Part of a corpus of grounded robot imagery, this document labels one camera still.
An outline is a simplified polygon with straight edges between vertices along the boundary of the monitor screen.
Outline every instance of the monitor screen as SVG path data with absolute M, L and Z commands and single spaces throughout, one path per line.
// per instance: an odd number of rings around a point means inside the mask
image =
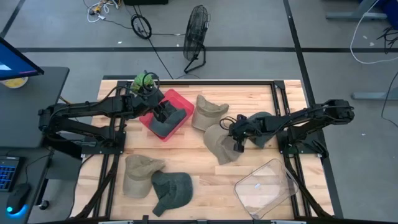
M 41 75 L 43 70 L 0 38 L 0 80 Z

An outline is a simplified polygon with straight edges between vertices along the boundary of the concrete floor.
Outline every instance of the concrete floor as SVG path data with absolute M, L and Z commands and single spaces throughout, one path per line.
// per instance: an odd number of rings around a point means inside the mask
M 89 5 L 95 2 L 86 0 Z M 327 21 L 325 13 L 349 11 L 358 5 L 356 1 L 290 0 L 289 3 L 302 47 L 349 47 L 356 23 Z M 199 4 L 211 14 L 206 46 L 294 46 L 281 0 L 170 0 L 165 6 L 141 6 L 141 9 L 154 32 L 184 33 L 190 11 Z M 0 3 L 0 30 L 16 5 L 15 0 Z M 129 18 L 124 6 L 118 11 L 111 8 L 108 15 L 109 20 L 125 26 L 129 26 Z M 383 47 L 383 41 L 376 37 L 387 26 L 386 21 L 362 23 L 354 46 Z M 150 47 L 148 41 L 131 30 L 103 21 L 88 23 L 86 7 L 80 0 L 73 0 L 72 4 L 61 0 L 26 0 L 5 39 L 15 47 L 27 48 Z M 156 47 L 183 45 L 183 37 L 153 36 L 152 41 Z M 148 70 L 163 79 L 169 78 L 153 52 L 27 52 L 25 55 L 40 66 L 69 67 L 71 72 L 62 95 L 74 102 L 95 100 L 103 75 L 135 75 Z M 181 52 L 159 55 L 174 77 L 183 74 L 187 61 Z M 398 55 L 369 53 L 358 57 L 373 61 Z M 317 102 L 342 98 L 355 107 L 352 123 L 325 128 L 344 217 L 398 222 L 395 191 L 398 152 L 394 141 L 398 129 L 381 119 L 382 102 L 350 98 L 354 91 L 386 91 L 398 72 L 396 62 L 361 65 L 348 53 L 304 53 L 304 59 Z M 207 64 L 193 73 L 200 78 L 302 79 L 294 52 L 208 52 Z M 398 122 L 394 117 L 397 109 L 398 104 L 389 101 L 385 116 Z M 61 197 L 63 203 L 53 204 L 45 211 L 35 210 L 30 222 L 66 218 L 73 186 L 72 181 L 50 184 L 46 199 L 55 200 L 57 195 L 57 200 Z

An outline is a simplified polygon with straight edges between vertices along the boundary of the transparent plastic box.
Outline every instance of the transparent plastic box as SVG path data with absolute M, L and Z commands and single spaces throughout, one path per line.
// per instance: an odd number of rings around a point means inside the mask
M 235 184 L 235 193 L 253 219 L 261 219 L 299 187 L 292 174 L 278 159 L 273 159 Z

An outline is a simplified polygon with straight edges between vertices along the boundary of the beige cap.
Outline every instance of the beige cap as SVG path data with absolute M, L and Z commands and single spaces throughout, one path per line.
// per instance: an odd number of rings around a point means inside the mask
M 218 124 L 221 116 L 228 111 L 229 105 L 210 103 L 202 95 L 197 96 L 197 107 L 192 116 L 192 126 L 206 131 L 213 124 Z
M 233 162 L 241 155 L 234 151 L 236 141 L 228 136 L 228 131 L 222 129 L 219 124 L 210 126 L 203 135 L 203 140 L 210 152 L 217 157 L 220 165 Z
M 165 166 L 163 160 L 142 155 L 126 158 L 126 171 L 123 180 L 123 193 L 129 197 L 144 198 L 152 188 L 152 174 Z

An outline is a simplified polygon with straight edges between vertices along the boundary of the red tray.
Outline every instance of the red tray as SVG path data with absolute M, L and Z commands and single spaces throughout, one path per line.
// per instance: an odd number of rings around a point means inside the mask
M 179 93 L 177 93 L 175 90 L 170 89 L 164 94 L 164 99 L 163 101 L 169 100 L 170 103 L 176 108 L 176 109 L 185 109 L 187 112 L 186 117 L 166 136 L 162 137 L 157 135 L 162 141 L 166 142 L 171 138 L 171 136 L 187 121 L 189 117 L 193 114 L 193 110 L 195 109 L 195 106 L 191 104 L 188 100 L 186 100 L 184 97 L 182 97 Z M 145 127 L 149 128 L 150 121 L 154 117 L 153 113 L 147 113 L 145 116 L 139 117 L 139 121 L 145 125 Z

